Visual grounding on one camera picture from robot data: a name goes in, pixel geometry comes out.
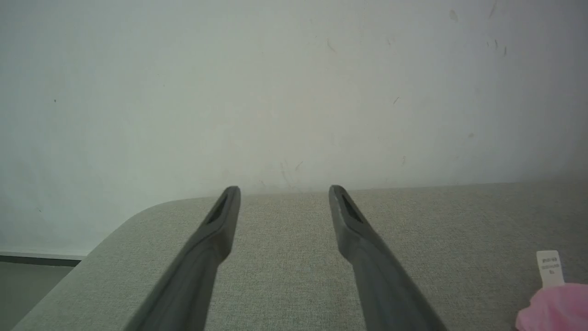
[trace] fabric label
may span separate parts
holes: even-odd
[[[559,253],[556,250],[538,251],[537,264],[539,265],[539,274],[541,274],[543,288],[565,284],[563,280],[562,261],[559,259]]]

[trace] pink cloth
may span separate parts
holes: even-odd
[[[519,312],[515,325],[521,331],[588,330],[588,285],[540,289],[531,305]]]

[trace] white wall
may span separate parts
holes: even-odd
[[[585,177],[586,14],[573,0],[3,2],[0,251],[85,255],[147,207],[231,184]]]

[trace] gray fabric upholstery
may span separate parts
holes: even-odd
[[[512,329],[541,286],[537,250],[558,250],[566,281],[588,283],[586,183],[350,194],[449,329]],[[172,201],[133,216],[16,330],[121,329],[215,199]],[[326,191],[243,196],[207,329],[364,328],[351,266],[336,248]]]

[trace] wall stain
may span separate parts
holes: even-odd
[[[331,51],[337,54],[337,51],[335,51],[335,49],[330,45],[329,38],[327,38],[327,46],[330,48]]]
[[[492,5],[492,10],[490,11],[490,15],[488,15],[488,19],[490,19],[490,17],[492,17],[492,14],[494,14],[494,11],[496,10],[496,3],[498,2],[498,0],[494,0],[494,4]]]
[[[288,181],[288,178],[286,178],[286,170],[284,170],[284,163],[280,162],[280,172],[282,173],[282,177],[284,178],[284,181],[286,182],[286,184],[288,184],[288,187],[292,188],[292,186],[290,185],[290,182]]]
[[[459,22],[459,20],[458,20],[458,18],[457,18],[457,14],[455,13],[455,11],[454,11],[453,9],[451,9],[451,10],[449,11],[449,18],[450,18],[452,21]]]

